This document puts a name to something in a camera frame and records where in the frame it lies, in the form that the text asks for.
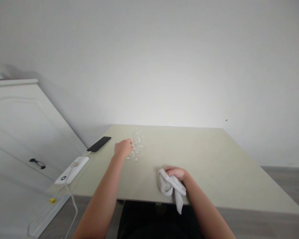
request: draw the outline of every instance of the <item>black smartphone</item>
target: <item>black smartphone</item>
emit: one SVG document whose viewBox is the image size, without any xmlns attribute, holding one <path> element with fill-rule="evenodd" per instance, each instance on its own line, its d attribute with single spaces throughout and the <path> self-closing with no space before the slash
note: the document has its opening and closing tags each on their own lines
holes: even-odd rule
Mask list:
<svg viewBox="0 0 299 239">
<path fill-rule="evenodd" d="M 94 145 L 92 145 L 87 151 L 90 151 L 90 152 L 96 152 L 96 151 L 98 151 L 110 139 L 111 139 L 111 137 L 103 137 L 103 138 L 101 138 Z"/>
</svg>

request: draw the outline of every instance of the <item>right hand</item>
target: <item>right hand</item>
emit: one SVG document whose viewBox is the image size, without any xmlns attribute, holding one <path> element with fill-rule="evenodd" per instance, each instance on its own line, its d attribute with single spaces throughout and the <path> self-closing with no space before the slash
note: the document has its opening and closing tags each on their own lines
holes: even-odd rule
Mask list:
<svg viewBox="0 0 299 239">
<path fill-rule="evenodd" d="M 177 168 L 173 166 L 168 166 L 164 168 L 164 170 L 169 177 L 174 175 L 175 177 L 177 177 L 179 181 L 183 181 L 184 178 L 188 175 L 188 172 L 185 169 Z"/>
<path fill-rule="evenodd" d="M 134 149 L 131 139 L 122 140 L 115 144 L 114 155 L 125 159 Z"/>
</svg>

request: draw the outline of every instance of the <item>white cloth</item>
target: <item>white cloth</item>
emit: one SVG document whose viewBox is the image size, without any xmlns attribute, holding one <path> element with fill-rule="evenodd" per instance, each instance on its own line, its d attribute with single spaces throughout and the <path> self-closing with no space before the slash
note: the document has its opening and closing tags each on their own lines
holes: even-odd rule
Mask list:
<svg viewBox="0 0 299 239">
<path fill-rule="evenodd" d="M 186 196 L 186 188 L 174 176 L 168 176 L 164 169 L 158 171 L 158 185 L 162 194 L 172 201 L 173 189 L 175 190 L 176 208 L 179 214 L 182 214 L 184 201 L 182 195 Z"/>
</svg>

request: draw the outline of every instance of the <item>cabinet door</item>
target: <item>cabinet door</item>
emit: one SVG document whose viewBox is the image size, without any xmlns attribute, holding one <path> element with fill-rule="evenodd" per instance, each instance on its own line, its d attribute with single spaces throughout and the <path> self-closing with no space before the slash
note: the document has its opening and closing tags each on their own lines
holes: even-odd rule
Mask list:
<svg viewBox="0 0 299 239">
<path fill-rule="evenodd" d="M 25 236 L 27 225 L 51 198 L 45 193 L 49 185 L 49 178 L 0 149 L 0 234 Z"/>
<path fill-rule="evenodd" d="M 86 147 L 39 86 L 30 84 L 0 87 L 0 149 L 54 181 Z"/>
</svg>

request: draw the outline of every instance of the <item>table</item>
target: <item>table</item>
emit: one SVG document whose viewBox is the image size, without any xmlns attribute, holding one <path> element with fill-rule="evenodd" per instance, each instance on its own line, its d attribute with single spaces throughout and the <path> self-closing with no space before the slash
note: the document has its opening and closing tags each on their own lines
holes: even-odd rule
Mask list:
<svg viewBox="0 0 299 239">
<path fill-rule="evenodd" d="M 299 206 L 221 128 L 112 125 L 104 134 L 111 140 L 88 155 L 90 160 L 72 181 L 73 194 L 91 197 L 114 144 L 136 131 L 143 135 L 144 148 L 137 162 L 125 160 L 118 199 L 169 203 L 159 190 L 157 172 L 171 165 L 186 169 L 217 207 L 299 214 Z"/>
</svg>

